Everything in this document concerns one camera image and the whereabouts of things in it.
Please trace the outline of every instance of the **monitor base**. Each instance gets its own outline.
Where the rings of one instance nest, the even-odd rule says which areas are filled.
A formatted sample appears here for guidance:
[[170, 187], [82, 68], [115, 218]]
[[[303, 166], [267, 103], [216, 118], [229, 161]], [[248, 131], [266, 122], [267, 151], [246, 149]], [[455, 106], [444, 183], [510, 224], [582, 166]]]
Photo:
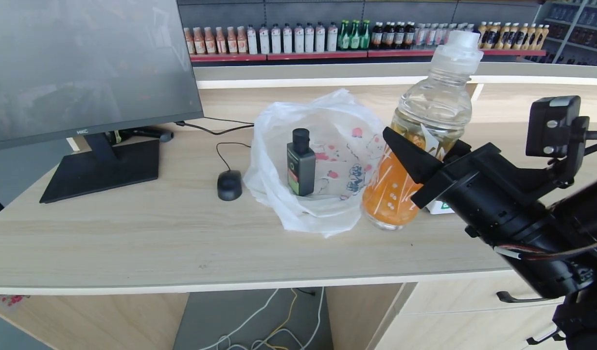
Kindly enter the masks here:
[[40, 203], [52, 203], [158, 178], [158, 140], [110, 147], [105, 134], [85, 136], [91, 152], [63, 157]]

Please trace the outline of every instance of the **yellow wire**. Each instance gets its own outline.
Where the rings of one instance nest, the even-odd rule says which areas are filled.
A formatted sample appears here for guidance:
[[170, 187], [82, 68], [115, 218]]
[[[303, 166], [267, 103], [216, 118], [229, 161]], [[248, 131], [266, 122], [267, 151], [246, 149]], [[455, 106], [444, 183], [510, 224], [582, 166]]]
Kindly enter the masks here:
[[[294, 308], [294, 302], [297, 301], [297, 293], [294, 292], [294, 288], [290, 288], [290, 291], [292, 291], [292, 293], [294, 294], [294, 299], [292, 299], [292, 303], [290, 304], [290, 311], [288, 312], [288, 317], [285, 319], [285, 321], [281, 324], [279, 324], [279, 327], [275, 328], [275, 330], [273, 332], [270, 332], [270, 334], [267, 337], [270, 337], [271, 335], [274, 334], [274, 332], [277, 332], [278, 330], [280, 330], [281, 328], [283, 328], [283, 326], [285, 326], [286, 323], [288, 323], [288, 321], [290, 321], [290, 317], [292, 316], [292, 308]], [[289, 350], [288, 348], [285, 348], [283, 346], [272, 346], [269, 343], [265, 342], [265, 345], [268, 346], [269, 348], [273, 348], [273, 349], [277, 349], [277, 350]]]

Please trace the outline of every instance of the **floor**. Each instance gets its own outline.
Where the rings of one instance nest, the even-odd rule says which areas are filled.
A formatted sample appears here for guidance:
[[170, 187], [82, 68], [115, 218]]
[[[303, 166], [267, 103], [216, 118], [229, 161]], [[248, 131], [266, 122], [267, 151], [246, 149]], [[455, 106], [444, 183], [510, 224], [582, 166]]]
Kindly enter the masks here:
[[[0, 201], [7, 206], [39, 177], [58, 164], [64, 155], [71, 153], [65, 140], [44, 142], [31, 146], [0, 151]], [[286, 327], [304, 344], [314, 332], [317, 322], [321, 288], [306, 288], [316, 296], [298, 292], [292, 317]], [[272, 290], [236, 291], [217, 293], [194, 293], [188, 299], [187, 308], [174, 350], [196, 350], [218, 341], [231, 332], [249, 315], [265, 304]], [[293, 298], [290, 290], [280, 290], [269, 307], [247, 323], [240, 332], [231, 337], [232, 344], [250, 348], [255, 339], [266, 337], [288, 316]], [[300, 347], [287, 333], [280, 333], [270, 340], [274, 346], [289, 350]], [[219, 346], [227, 349], [227, 344]], [[328, 321], [326, 297], [321, 310], [321, 324], [308, 350], [331, 350], [332, 338]], [[49, 348], [0, 318], [0, 350], [48, 350]]]

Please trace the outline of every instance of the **white plastic bag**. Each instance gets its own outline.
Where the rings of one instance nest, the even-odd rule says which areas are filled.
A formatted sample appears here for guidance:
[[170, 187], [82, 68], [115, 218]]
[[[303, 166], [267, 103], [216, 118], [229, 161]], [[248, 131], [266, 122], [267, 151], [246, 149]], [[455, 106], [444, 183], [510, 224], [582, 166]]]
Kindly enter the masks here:
[[[310, 104], [275, 102], [256, 119], [245, 185], [270, 206], [286, 230], [329, 237], [359, 221], [361, 193], [383, 155], [383, 123], [339, 89]], [[310, 131], [316, 153], [314, 193], [294, 195], [287, 181], [292, 130]]]

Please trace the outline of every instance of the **robotic arm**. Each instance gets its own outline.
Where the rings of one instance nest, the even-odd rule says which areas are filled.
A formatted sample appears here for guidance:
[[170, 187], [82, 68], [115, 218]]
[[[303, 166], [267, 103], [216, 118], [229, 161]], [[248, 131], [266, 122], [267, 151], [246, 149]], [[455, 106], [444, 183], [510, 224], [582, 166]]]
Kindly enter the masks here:
[[545, 207], [539, 198], [574, 182], [583, 157], [597, 151], [597, 131], [579, 116], [578, 96], [541, 98], [530, 109], [526, 155], [551, 158], [545, 169], [520, 169], [491, 143], [472, 151], [457, 141], [443, 162], [385, 128], [383, 138], [410, 177], [424, 186], [419, 207], [446, 202], [468, 225], [465, 232], [491, 246], [557, 306], [554, 340], [569, 350], [597, 349], [597, 181]]

